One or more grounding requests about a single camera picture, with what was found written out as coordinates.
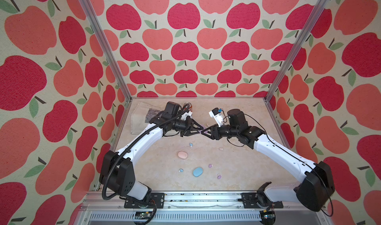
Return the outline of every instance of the black cable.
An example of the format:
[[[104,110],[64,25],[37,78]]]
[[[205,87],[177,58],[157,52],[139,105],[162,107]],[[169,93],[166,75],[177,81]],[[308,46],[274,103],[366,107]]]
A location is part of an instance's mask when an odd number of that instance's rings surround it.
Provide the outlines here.
[[[230,144],[232,144],[233,146],[236,146],[236,147],[243,147],[243,146],[245,146],[245,144],[243,144],[242,146],[237,146],[237,145],[234,145],[233,143],[231,143],[230,141],[229,141],[229,139],[228,138],[226,138],[226,140],[230,143]]]
[[[173,137],[173,136],[176,136],[177,134],[179,134],[180,133],[180,131],[178,131],[176,134],[174,134],[174,135],[169,135],[169,136],[167,136],[167,135],[163,135],[163,137]]]
[[[145,135],[149,134],[152,130],[154,130],[155,128],[158,128],[160,126],[163,126],[173,120],[175,120],[176,118],[179,118],[181,117],[184,113],[187,112],[187,110],[190,108],[190,104],[185,104],[183,109],[181,110],[181,112],[176,115],[175,117],[173,118],[170,118],[168,119],[167,121],[163,122],[163,123],[160,123],[160,124],[157,124],[151,128],[149,128],[148,130],[146,130],[145,132],[143,132],[142,134],[140,134],[133,142],[131,142],[131,144],[118,156],[118,158],[115,160],[114,164],[111,166],[110,170],[109,170],[109,173],[107,174],[106,176],[106,179],[104,181],[104,184],[103,184],[103,188],[102,188],[102,198],[103,200],[109,200],[109,199],[112,199],[113,197],[115,197],[117,195],[117,193],[113,193],[112,195],[110,196],[107,196],[106,194],[106,191],[107,191],[107,185],[109,184],[109,181],[110,181],[110,178],[111,178],[111,175],[112,173],[114,172],[115,168],[120,165],[121,163],[121,160],[123,158],[124,155],[126,155],[127,153],[131,152],[130,149],[140,140],[142,139]]]
[[[252,116],[247,115],[247,114],[245,114],[245,113],[244,113],[244,115],[246,115],[246,116],[252,118],[256,123],[258,123],[258,121],[255,120]],[[270,138],[269,138],[269,136],[268,136],[268,134],[267,134],[267,132],[266,132],[266,130],[264,129],[264,127],[262,127],[262,125],[260,125],[260,127],[263,129],[263,131],[264,131],[265,134],[266,134],[267,139],[269,139],[269,141],[270,141],[271,143],[273,143],[273,144],[274,144],[275,146],[277,146],[278,148],[282,149],[282,151],[286,152],[287,154],[289,154],[289,155],[292,156],[293,158],[297,159],[298,161],[300,161],[300,162],[306,164],[308,167],[310,167],[310,165],[308,165],[308,164],[305,163],[304,161],[300,160],[299,158],[293,156],[293,155],[290,154],[288,151],[284,150],[282,147],[278,146],[278,145],[275,144],[273,141],[271,141]],[[327,194],[329,194],[329,193],[328,193],[327,186],[325,185],[323,179],[320,177],[320,175],[318,175],[318,174],[313,170],[312,167],[310,167],[310,168],[311,168],[311,172],[313,172],[313,173],[319,178],[320,182],[323,184],[323,186],[324,186],[325,191],[327,192]],[[328,217],[332,217],[332,216],[333,216],[333,204],[332,204],[331,196],[329,196],[328,198],[330,199],[330,203],[331,203],[331,209],[332,209],[332,213],[331,213],[331,215],[326,214],[322,209],[321,209],[321,211],[322,211],[325,215],[327,215]]]

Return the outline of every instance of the pink object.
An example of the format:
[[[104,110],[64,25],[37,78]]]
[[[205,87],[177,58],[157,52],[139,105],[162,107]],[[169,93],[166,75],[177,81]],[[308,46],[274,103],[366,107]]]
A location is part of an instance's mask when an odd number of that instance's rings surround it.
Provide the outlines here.
[[[188,157],[188,154],[185,151],[179,151],[177,154],[181,159],[186,159]]]

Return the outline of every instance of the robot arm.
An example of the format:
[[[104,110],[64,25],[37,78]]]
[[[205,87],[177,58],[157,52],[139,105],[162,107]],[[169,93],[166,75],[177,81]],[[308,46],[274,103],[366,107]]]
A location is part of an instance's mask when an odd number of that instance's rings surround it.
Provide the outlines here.
[[[332,173],[327,164],[324,162],[316,164],[303,158],[273,140],[264,130],[256,126],[249,126],[244,113],[239,109],[228,111],[230,124],[223,125],[221,111],[215,108],[210,112],[210,116],[216,119],[217,124],[204,129],[190,117],[191,112],[189,111],[183,113],[181,118],[165,123],[178,114],[179,108],[180,105],[168,102],[161,115],[152,118],[145,130],[134,139],[133,142],[144,135],[133,147],[130,147],[131,143],[129,143],[117,152],[107,152],[103,160],[99,181],[105,184],[105,178],[109,174],[110,168],[119,155],[125,153],[119,167],[112,171],[110,180],[105,186],[121,197],[129,196],[148,202],[150,189],[135,181],[133,166],[151,145],[168,131],[174,129],[180,131],[181,137],[197,133],[215,140],[220,140],[222,137],[236,137],[241,143],[265,154],[290,172],[298,182],[287,185],[274,185],[267,182],[257,191],[258,202],[265,208],[272,202],[293,201],[301,202],[308,209],[317,212],[335,191]]]

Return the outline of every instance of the black bracket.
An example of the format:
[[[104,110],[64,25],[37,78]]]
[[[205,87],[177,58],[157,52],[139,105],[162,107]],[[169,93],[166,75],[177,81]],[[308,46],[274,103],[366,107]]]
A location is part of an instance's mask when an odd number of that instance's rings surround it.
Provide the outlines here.
[[[260,209],[257,193],[242,193],[241,194],[243,207],[246,209]],[[275,209],[282,209],[283,203],[281,201],[272,203]]]
[[[165,197],[164,193],[151,193],[151,198],[149,203],[152,203],[152,200],[153,200],[156,204],[156,207],[158,209],[162,209],[164,207],[164,197]],[[145,209],[145,208],[153,209],[154,207],[146,206],[138,202],[135,202],[134,200],[126,199],[126,201],[124,202],[124,208],[125,209]]]

